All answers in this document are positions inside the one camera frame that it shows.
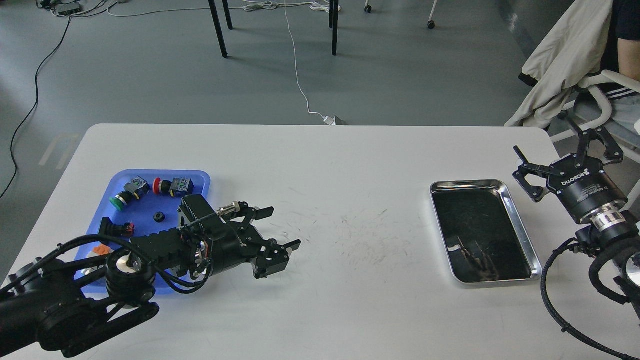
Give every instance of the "power adapter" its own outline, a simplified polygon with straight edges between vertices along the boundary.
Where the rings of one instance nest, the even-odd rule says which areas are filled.
[[[61,16],[73,15],[79,13],[82,6],[78,3],[60,4],[56,6],[56,13]]]
[[[322,117],[322,119],[324,120],[324,123],[330,126],[336,126],[336,125],[346,125],[346,123],[344,121],[342,121],[338,116],[334,115],[333,117],[331,116],[324,116]]]

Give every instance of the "person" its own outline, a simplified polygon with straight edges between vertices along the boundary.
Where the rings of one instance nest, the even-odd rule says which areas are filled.
[[[640,81],[640,0],[614,0],[602,70]],[[629,131],[640,120],[640,94],[616,83],[599,85],[611,102],[612,119]]]

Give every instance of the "chair armrest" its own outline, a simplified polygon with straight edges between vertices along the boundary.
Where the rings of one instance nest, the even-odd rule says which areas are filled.
[[[633,80],[610,70],[603,70],[599,75],[586,77],[580,80],[578,86],[588,88],[591,85],[604,83],[617,83],[635,92],[640,92],[640,81]]]

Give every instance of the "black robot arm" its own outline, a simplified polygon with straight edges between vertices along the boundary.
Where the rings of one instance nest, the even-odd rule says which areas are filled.
[[[640,318],[640,237],[638,219],[629,211],[622,211],[628,199],[604,170],[605,165],[622,161],[623,153],[604,127],[581,130],[567,119],[579,138],[578,149],[549,165],[529,163],[516,146],[514,150],[522,160],[513,177],[535,202],[548,193],[560,200],[573,221],[587,225],[577,231],[575,238],[562,244],[547,261],[541,277],[541,292],[549,313],[563,328],[578,340],[621,359],[635,359],[615,352],[574,329],[551,304],[547,293],[547,272],[556,258],[567,250],[581,252],[592,258],[589,280],[602,295],[619,304],[631,303]],[[605,146],[603,164],[588,155],[589,144],[599,141]],[[547,180],[546,187],[533,186],[525,177],[534,175]],[[600,271],[607,263],[613,263],[620,276],[614,282],[623,294],[606,287],[600,280]]]
[[[265,240],[251,225],[273,208],[254,209],[235,202],[214,211],[201,195],[186,196],[174,229],[131,242],[104,235],[76,238],[10,275],[0,290],[0,357],[32,343],[73,357],[153,318],[159,306],[156,274],[179,293],[193,293],[206,280],[242,263],[256,279],[285,270],[300,241],[285,245]],[[242,218],[241,222],[232,221]],[[120,246],[111,254],[65,263],[58,256],[94,242]],[[75,279],[76,272],[86,275]],[[181,279],[189,274],[192,281]],[[108,296],[95,300],[82,287],[106,279]],[[117,316],[124,307],[134,310]]]

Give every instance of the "power strip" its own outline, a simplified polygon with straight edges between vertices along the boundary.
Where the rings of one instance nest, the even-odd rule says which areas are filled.
[[[60,4],[56,6],[56,13],[61,16],[73,15],[79,13],[82,6],[78,3]]]

